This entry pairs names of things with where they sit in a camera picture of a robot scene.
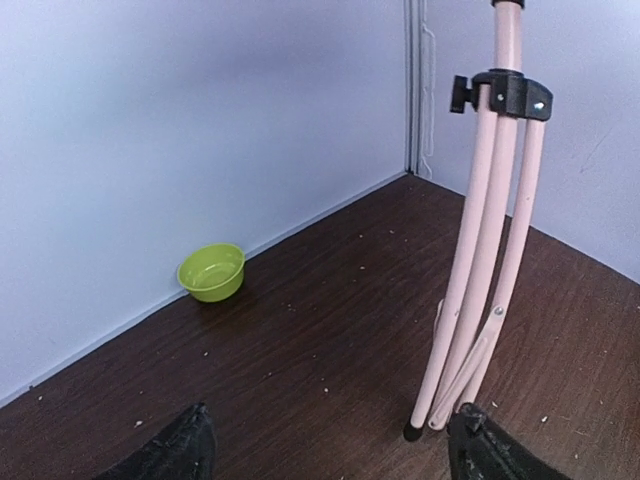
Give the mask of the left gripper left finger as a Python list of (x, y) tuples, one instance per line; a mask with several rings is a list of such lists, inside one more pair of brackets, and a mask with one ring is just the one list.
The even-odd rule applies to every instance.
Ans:
[(206, 404), (200, 402), (95, 479), (212, 479), (216, 451), (213, 421)]

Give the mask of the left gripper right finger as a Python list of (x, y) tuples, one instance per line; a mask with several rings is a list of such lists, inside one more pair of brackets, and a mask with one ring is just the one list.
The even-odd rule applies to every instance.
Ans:
[(536, 457), (473, 403), (452, 415), (447, 433), (453, 480), (569, 480)]

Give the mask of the pink music stand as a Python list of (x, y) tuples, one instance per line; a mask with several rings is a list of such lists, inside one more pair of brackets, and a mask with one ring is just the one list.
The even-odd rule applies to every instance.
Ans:
[(469, 188), (433, 343), (403, 436), (441, 431), (474, 402), (515, 288), (553, 95), (522, 72), (522, 1), (494, 1), (494, 65), (455, 77), (450, 110), (477, 115)]

